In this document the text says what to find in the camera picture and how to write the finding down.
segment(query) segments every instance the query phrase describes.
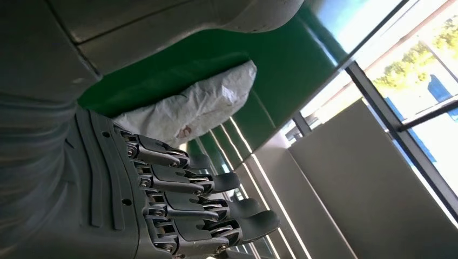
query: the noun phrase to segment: metal screw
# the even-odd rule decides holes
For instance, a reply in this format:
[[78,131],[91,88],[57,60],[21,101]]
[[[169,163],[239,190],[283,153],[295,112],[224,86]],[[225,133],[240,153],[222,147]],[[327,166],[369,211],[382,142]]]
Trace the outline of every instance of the metal screw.
[[224,252],[226,249],[227,249],[227,245],[226,245],[226,244],[222,244],[222,245],[220,245],[220,247],[218,247],[218,249],[216,249],[216,253],[217,253],[217,254],[221,254],[221,253]]
[[130,158],[133,156],[133,150],[131,148],[127,149],[127,156]]
[[145,181],[145,180],[141,180],[141,181],[140,181],[140,186],[141,186],[141,187],[146,187],[147,185],[148,185],[148,182],[147,182],[147,181]]
[[169,253],[172,253],[173,246],[165,246],[164,250],[166,250]]

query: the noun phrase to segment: window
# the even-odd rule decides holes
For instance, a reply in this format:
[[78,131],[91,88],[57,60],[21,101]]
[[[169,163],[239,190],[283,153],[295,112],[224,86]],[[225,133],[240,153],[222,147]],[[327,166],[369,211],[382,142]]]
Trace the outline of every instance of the window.
[[231,170],[229,169],[229,167],[227,166],[227,164],[224,163],[224,164],[221,165],[221,167],[223,168],[223,171],[224,171],[225,174],[231,172]]
[[239,190],[239,188],[234,189],[233,195],[229,195],[229,198],[231,201],[241,201],[244,199],[242,192]]
[[[404,16],[358,62],[397,118],[410,125],[458,101],[458,2],[422,0]],[[413,17],[417,23],[408,24]],[[408,132],[458,193],[458,108]]]
[[285,136],[288,146],[291,146],[303,137],[293,120],[288,121],[286,125],[281,128],[280,132]]
[[313,130],[361,98],[350,76],[342,71],[300,113]]
[[350,53],[400,0],[307,1],[319,22]]

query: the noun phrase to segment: light stripe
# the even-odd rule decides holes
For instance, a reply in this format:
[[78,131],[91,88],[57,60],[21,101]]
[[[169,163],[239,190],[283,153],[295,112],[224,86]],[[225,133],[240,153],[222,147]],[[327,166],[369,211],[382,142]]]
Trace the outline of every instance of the light stripe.
[[248,194],[246,193],[246,191],[245,191],[245,188],[243,187],[243,185],[242,185],[242,184],[240,184],[240,185],[239,185],[239,189],[241,189],[241,190],[242,190],[242,192],[243,192],[243,194],[244,194],[245,198],[249,198],[249,197],[248,197]]
[[258,184],[254,180],[253,175],[251,174],[250,170],[248,169],[248,167],[246,166],[245,163],[242,163],[242,165],[244,166],[246,172],[248,173],[248,176],[250,177],[251,181],[253,182],[253,185],[254,185],[256,191],[258,192],[259,196],[261,197],[261,200],[264,203],[264,206],[266,206],[266,209],[270,209],[269,205],[267,204],[267,201],[264,199],[264,196],[262,195],[261,190],[258,187]]
[[232,166],[231,162],[230,162],[229,159],[227,158],[226,153],[224,152],[223,148],[222,148],[221,145],[219,144],[218,139],[216,139],[216,137],[215,137],[215,135],[213,134],[213,131],[212,131],[212,130],[210,130],[210,134],[211,134],[213,140],[215,141],[216,145],[218,146],[219,150],[220,150],[221,153],[223,154],[224,159],[226,159],[226,162],[229,164],[229,167],[230,167],[231,171],[234,171],[234,167]]
[[237,147],[236,147],[236,146],[234,145],[234,143],[232,142],[232,139],[231,139],[231,137],[229,137],[229,134],[227,134],[226,128],[224,127],[223,124],[221,124],[221,128],[223,129],[224,134],[226,134],[226,137],[227,137],[227,139],[229,140],[229,143],[232,145],[232,147],[234,148],[235,152],[237,153],[237,156],[239,157],[240,162],[243,162],[243,158],[242,158],[242,156],[240,155],[239,150],[237,149]]
[[267,235],[266,238],[267,238],[267,241],[269,242],[269,245],[271,246],[271,248],[272,248],[272,250],[273,250],[273,253],[274,253],[274,255],[275,255],[275,258],[276,258],[276,259],[280,259],[280,256],[278,255],[278,252],[277,252],[277,250],[275,249],[275,246],[273,245],[272,240],[271,240],[271,238],[269,237],[269,235]]
[[244,244],[242,245],[242,247],[244,248],[244,250],[245,250],[245,253],[247,253],[247,254],[248,254],[248,250],[246,250],[246,247],[245,247],[245,245],[244,245]]
[[253,150],[251,150],[250,145],[248,144],[248,141],[246,141],[246,139],[243,137],[243,134],[240,131],[239,126],[237,125],[237,123],[235,123],[234,119],[232,119],[232,116],[229,117],[229,119],[231,120],[232,124],[234,125],[235,130],[237,131],[237,133],[239,133],[240,138],[242,138],[242,141],[245,143],[245,146],[248,149],[248,151],[250,152],[250,154],[253,153]]
[[264,177],[264,179],[266,180],[267,182],[267,185],[269,186],[269,189],[271,190],[275,200],[278,202],[278,205],[280,206],[280,209],[281,211],[283,212],[283,214],[285,215],[286,217],[286,221],[288,221],[289,225],[291,226],[291,228],[293,229],[293,233],[294,235],[296,236],[296,238],[298,239],[299,241],[299,244],[300,246],[302,247],[302,249],[304,250],[307,258],[311,259],[312,257],[310,256],[310,253],[308,252],[307,248],[305,247],[305,244],[304,242],[302,241],[301,237],[299,236],[299,233],[298,231],[296,230],[296,227],[294,226],[293,222],[291,221],[291,219],[289,218],[289,215],[288,215],[288,212],[286,212],[286,209],[285,207],[283,206],[283,204],[281,203],[280,201],[280,198],[278,197],[275,189],[273,188],[269,178],[267,177],[266,175],[266,172],[264,172],[264,169],[262,168],[261,166],[261,163],[259,162],[258,158],[256,157],[255,154],[252,154],[251,157],[254,159],[254,162],[256,163],[256,165],[258,166],[259,170],[261,171],[261,174],[262,176]]
[[254,246],[254,244],[253,243],[248,243],[248,245],[251,248],[251,250],[253,251],[254,258],[261,259],[261,257],[259,256],[259,253],[256,250],[256,247]]
[[281,231],[281,229],[278,229],[278,233],[280,233],[281,238],[285,241],[286,248],[288,248],[288,251],[289,251],[289,253],[291,254],[291,256],[293,257],[293,259],[296,259],[296,256],[295,256],[294,253],[293,253],[293,249],[291,249],[291,247],[289,246],[289,243],[286,241],[286,237],[285,237],[285,235],[283,234],[283,231]]

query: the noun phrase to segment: green panel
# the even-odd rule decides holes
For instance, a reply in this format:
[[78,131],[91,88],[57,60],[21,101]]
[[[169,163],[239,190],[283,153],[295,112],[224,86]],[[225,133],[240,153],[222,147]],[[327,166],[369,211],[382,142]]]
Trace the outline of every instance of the green panel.
[[236,128],[230,120],[223,123],[223,126],[226,129],[227,134],[231,138],[232,143],[234,143],[235,147],[239,151],[240,156],[245,161],[245,159],[247,159],[251,154],[248,151],[248,148],[246,147],[245,143],[242,141],[242,138],[240,137]]
[[339,42],[329,32],[328,28],[322,24],[313,11],[310,8],[301,8],[299,12],[300,14],[298,16],[300,19],[303,20],[304,24],[307,24],[319,42],[322,43],[321,47],[329,52],[332,59],[337,62],[343,61],[348,56],[348,53],[343,50]]
[[217,170],[217,174],[224,174],[224,170],[222,165],[227,164],[223,158],[223,155],[219,151],[218,146],[214,142],[212,136],[210,133],[207,133],[203,136],[199,137],[200,141],[202,142],[202,145],[205,148],[205,151],[207,151],[208,156],[213,162],[213,165],[215,166]]
[[185,151],[190,155],[200,155],[204,153],[200,150],[199,145],[195,140],[191,140],[187,143]]
[[215,135],[215,138],[218,140],[220,147],[223,149],[233,168],[237,168],[241,161],[237,156],[234,147],[229,142],[229,139],[227,138],[226,134],[224,134],[223,128],[218,126],[212,129],[212,132]]
[[248,96],[245,106],[232,118],[252,150],[260,147],[275,132],[270,117],[253,91]]
[[277,126],[334,68],[296,16],[267,33],[199,32],[105,77],[79,103],[113,116],[177,94],[248,59],[258,67],[254,88]]

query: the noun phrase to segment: green wall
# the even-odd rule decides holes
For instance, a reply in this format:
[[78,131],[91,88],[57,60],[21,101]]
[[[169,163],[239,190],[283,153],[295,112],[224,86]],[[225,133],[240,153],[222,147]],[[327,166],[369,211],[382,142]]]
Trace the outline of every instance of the green wall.
[[[360,8],[378,3],[375,1],[306,1],[291,21],[266,33],[242,34],[221,30],[199,32],[152,57],[106,76],[91,87],[79,103],[112,117],[178,94],[196,81],[251,59],[258,67],[257,78],[246,105],[233,119],[251,149],[255,150],[348,57],[347,53],[352,49],[344,50],[335,35],[345,27],[341,23],[350,23]],[[348,12],[333,10],[334,5]],[[328,22],[334,19],[341,22]],[[330,28],[326,24],[337,24],[339,27]],[[223,125],[242,158],[247,158],[250,153],[234,125],[230,121]],[[223,129],[217,127],[213,133],[231,164],[237,167],[240,159]],[[212,136],[206,134],[200,139],[214,163],[224,160]]]

